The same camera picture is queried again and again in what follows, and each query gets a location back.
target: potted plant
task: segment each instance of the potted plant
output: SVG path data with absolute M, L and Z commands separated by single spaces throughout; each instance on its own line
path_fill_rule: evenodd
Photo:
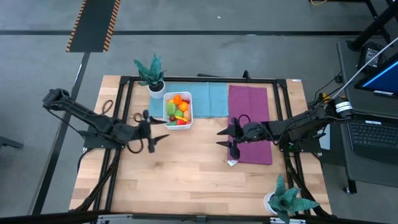
M 150 69 L 143 66 L 139 61 L 134 60 L 138 68 L 138 74 L 141 78 L 141 82 L 138 84 L 148 86 L 150 96 L 155 99 L 163 98 L 166 93 L 166 84 L 163 81 L 163 76 L 165 71 L 161 71 L 162 65 L 160 62 L 160 57 L 154 55 L 152 58 L 152 63 L 150 64 Z
M 284 221 L 286 224 L 290 223 L 289 213 L 294 214 L 298 211 L 315 208 L 319 205 L 305 198 L 297 198 L 297 194 L 301 189 L 293 187 L 286 190 L 285 180 L 279 174 L 276 184 L 275 192 L 270 192 L 264 197 L 264 206 L 270 212 Z

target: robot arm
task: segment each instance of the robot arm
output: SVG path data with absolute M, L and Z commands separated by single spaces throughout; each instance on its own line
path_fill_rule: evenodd
M 156 142 L 167 135 L 159 136 L 152 139 L 150 134 L 151 124 L 164 124 L 165 121 L 159 121 L 149 116 L 148 111 L 145 110 L 142 115 L 139 114 L 141 121 L 138 126 L 130 126 L 124 124 L 120 119 L 110 118 L 103 114 L 96 114 L 94 111 L 85 108 L 83 105 L 75 102 L 70 98 L 69 93 L 63 89 L 50 90 L 47 96 L 43 99 L 43 107 L 46 110 L 66 111 L 89 126 L 95 128 L 98 136 L 109 141 L 114 141 L 120 144 L 127 144 L 129 141 L 138 139 L 148 139 L 149 152 L 154 152 Z
M 312 109 L 284 121 L 257 123 L 249 120 L 241 127 L 239 119 L 232 118 L 232 124 L 217 134 L 230 135 L 233 142 L 218 142 L 218 144 L 230 148 L 232 158 L 239 159 L 238 144 L 240 143 L 267 140 L 277 145 L 283 140 L 295 144 L 332 122 L 348 122 L 353 119 L 353 116 L 350 102 L 345 98 L 337 98 L 330 100 L 326 105 L 321 102 Z

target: plastic fruit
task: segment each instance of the plastic fruit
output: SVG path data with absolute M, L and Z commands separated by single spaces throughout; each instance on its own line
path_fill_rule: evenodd
M 185 118 L 182 118 L 182 117 L 180 117 L 180 116 L 176 116 L 175 118 L 177 118 L 177 119 L 181 119 L 181 120 L 183 120 L 183 121 L 185 121 L 185 122 L 187 122 L 187 121 L 188 121 L 187 119 L 185 119 Z
M 179 105 L 181 102 L 182 102 L 181 95 L 175 95 L 175 96 L 174 96 L 174 103 L 175 103 L 176 105 Z
M 189 113 L 189 111 L 185 111 L 183 117 L 184 117 L 185 119 L 187 119 L 188 121 L 191 120 L 191 114 Z
M 180 109 L 180 111 L 186 112 L 189 108 L 189 104 L 187 102 L 182 102 L 179 104 L 178 108 Z
M 182 117 L 182 116 L 184 116 L 184 114 L 182 113 L 182 111 L 176 110 L 176 111 L 174 112 L 174 116 L 180 116 L 180 117 Z
M 181 119 L 177 120 L 177 125 L 184 125 L 184 124 L 185 124 L 185 121 L 183 121 Z
M 167 115 L 171 116 L 171 115 L 173 115 L 175 113 L 175 111 L 176 111 L 175 104 L 174 103 L 167 103 L 167 106 L 166 106 Z
M 177 121 L 169 122 L 167 125 L 168 126 L 176 126 L 177 125 Z

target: white bowl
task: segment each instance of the white bowl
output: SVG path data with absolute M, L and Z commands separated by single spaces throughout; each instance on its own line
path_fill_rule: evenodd
M 175 126 L 168 126 L 166 124 L 166 127 L 169 130 L 183 130 L 183 129 L 190 129 L 193 124 L 193 110 L 192 110 L 192 95 L 189 92 L 179 92 L 179 93 L 166 93 L 163 97 L 163 120 L 164 121 L 169 121 L 169 118 L 166 113 L 166 104 L 169 100 L 174 98 L 174 95 L 181 95 L 183 100 L 189 100 L 189 112 L 191 114 L 191 123 L 190 124 L 184 124 L 184 125 L 175 125 Z
M 269 192 L 268 194 L 266 194 L 266 196 L 264 196 L 264 208 L 266 208 L 268 212 L 271 212 L 274 215 L 278 215 L 278 213 L 274 209 L 272 209 L 272 207 L 268 203 L 274 193 L 275 192 Z

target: floor mat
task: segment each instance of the floor mat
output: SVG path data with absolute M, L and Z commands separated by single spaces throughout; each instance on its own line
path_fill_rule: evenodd
M 107 52 L 120 0 L 84 0 L 67 45 L 67 52 Z

